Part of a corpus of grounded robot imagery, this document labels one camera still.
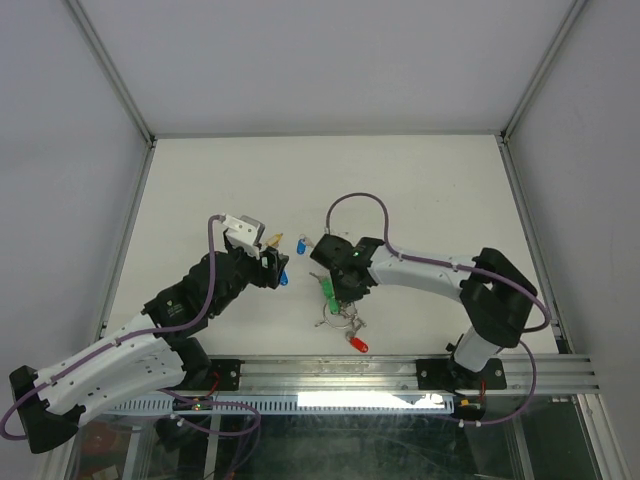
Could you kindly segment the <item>aluminium frame post right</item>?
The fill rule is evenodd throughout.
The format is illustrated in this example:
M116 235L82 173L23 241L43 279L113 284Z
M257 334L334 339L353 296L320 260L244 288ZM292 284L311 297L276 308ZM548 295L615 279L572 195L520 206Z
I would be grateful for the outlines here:
M570 2L567 11L564 13L551 38L551 41L545 48L542 57L537 63L525 90L500 132L500 138L504 143L508 143L516 133L519 125L533 104L533 101L550 75L559 58L561 50L572 34L574 27L579 22L581 16L589 5L589 0L573 0Z

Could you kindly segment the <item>green key tag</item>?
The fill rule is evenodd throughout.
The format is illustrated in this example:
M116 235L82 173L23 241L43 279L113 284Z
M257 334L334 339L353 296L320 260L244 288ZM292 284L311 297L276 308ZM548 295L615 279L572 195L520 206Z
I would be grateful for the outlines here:
M329 277L323 277L320 280L320 285L325 296L329 311L332 315L337 315L340 312L340 304L335 297L332 281Z

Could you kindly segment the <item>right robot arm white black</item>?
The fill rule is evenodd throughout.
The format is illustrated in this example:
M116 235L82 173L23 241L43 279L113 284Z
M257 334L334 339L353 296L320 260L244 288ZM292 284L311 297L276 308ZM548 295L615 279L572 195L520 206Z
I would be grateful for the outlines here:
M358 243L324 235L311 259L328 270L337 301L352 304L375 286L425 291L460 303L470 327L447 346L448 360L426 370L432 389L459 393L491 384L484 375L489 361L514 348L525 333L537 298L536 288L498 250L484 248L475 257L439 257L432 263L415 255L394 254L381 239Z

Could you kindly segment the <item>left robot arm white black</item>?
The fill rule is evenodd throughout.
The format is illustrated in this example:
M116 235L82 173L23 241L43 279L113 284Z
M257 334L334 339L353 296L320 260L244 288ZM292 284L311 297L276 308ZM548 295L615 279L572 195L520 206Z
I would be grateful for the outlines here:
M19 440L49 452L110 408L149 391L183 383L198 388L209 360L195 334L248 286L275 289L289 258L273 247L251 256L224 242L176 284L160 291L127 324L76 355L43 369L23 365L9 375Z

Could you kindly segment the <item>aluminium frame post left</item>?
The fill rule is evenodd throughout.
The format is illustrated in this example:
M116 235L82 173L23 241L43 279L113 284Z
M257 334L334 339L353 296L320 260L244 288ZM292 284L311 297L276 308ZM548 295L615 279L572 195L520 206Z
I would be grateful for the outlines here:
M90 19L83 3L78 0L64 0L63 5L76 24L85 44L101 69L117 100L125 110L140 137L148 147L155 145L155 135L144 119L139 107L131 95L124 79L114 63L106 45Z

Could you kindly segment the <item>red key tag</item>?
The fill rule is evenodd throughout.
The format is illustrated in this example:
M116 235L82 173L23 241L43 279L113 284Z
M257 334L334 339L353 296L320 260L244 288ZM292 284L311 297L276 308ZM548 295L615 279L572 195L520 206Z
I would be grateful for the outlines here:
M367 353L369 351L367 343L358 337L350 338L349 344L360 353Z

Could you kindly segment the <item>silver key on green tag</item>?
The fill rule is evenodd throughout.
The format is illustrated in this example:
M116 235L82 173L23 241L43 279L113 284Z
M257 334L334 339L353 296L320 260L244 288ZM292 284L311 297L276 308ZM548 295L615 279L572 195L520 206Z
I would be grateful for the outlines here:
M326 278L324 275L316 274L314 272L309 272L309 275L315 278L316 280L318 280L319 282L322 282Z

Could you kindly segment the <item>blue key tag upper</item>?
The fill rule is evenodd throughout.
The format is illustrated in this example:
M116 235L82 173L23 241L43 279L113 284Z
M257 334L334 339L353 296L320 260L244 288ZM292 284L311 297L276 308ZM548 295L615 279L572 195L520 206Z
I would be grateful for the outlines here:
M306 241L303 238L300 238L296 245L296 253L298 255L304 255L306 252Z

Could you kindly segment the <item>large silver keyring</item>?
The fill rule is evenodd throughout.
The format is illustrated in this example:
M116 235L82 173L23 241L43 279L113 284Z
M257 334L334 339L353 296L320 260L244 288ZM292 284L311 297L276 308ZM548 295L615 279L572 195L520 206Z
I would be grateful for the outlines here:
M340 312L337 315L332 315L329 311L327 302L323 306L322 319L320 325L326 325L335 330L347 330L352 326L352 314L350 311L350 304L339 302Z

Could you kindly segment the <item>yellow key tag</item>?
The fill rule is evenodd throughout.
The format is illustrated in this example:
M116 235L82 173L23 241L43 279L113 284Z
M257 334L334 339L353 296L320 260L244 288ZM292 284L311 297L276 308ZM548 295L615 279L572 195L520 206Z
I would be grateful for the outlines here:
M265 245L272 247L272 248L277 248L281 242L283 238L283 234L282 233L277 233L274 234L273 236L271 236L266 242Z

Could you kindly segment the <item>silver keys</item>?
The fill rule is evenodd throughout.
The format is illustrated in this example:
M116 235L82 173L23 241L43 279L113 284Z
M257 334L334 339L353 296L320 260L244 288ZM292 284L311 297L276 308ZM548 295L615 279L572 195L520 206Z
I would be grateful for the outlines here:
M315 328L326 326L330 329L341 331L346 338L355 337L358 332L367 327L367 323L360 317L357 309L351 305L340 307L337 313L332 313L329 304L322 308L321 319L315 324Z

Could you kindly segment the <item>aluminium frame post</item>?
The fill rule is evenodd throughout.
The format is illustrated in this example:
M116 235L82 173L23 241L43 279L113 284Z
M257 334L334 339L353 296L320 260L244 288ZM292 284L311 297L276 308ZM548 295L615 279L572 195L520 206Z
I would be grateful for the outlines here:
M155 145L155 135L144 119L139 107L131 95L124 79L114 63L106 45L90 19L83 3L78 0L64 0L63 5L76 24L85 44L101 69L117 100L125 110L140 137L148 147Z
M551 41L545 48L542 57L537 63L525 90L500 132L500 138L504 143L508 143L516 133L519 125L533 104L533 101L550 75L559 58L561 50L572 34L574 27L579 22L581 16L589 5L589 0L573 0L570 2L567 11L564 13L551 38Z

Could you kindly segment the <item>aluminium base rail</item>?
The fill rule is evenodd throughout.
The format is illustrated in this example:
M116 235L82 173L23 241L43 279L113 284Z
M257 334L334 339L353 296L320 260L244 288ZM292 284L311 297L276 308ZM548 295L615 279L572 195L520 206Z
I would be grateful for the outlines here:
M214 356L204 381L183 384L180 392L209 389L230 394L293 394L301 391L429 391L443 393L446 355ZM589 357L574 354L506 354L490 360L481 373L490 395L526 394L536 379L538 395L595 394L600 391Z

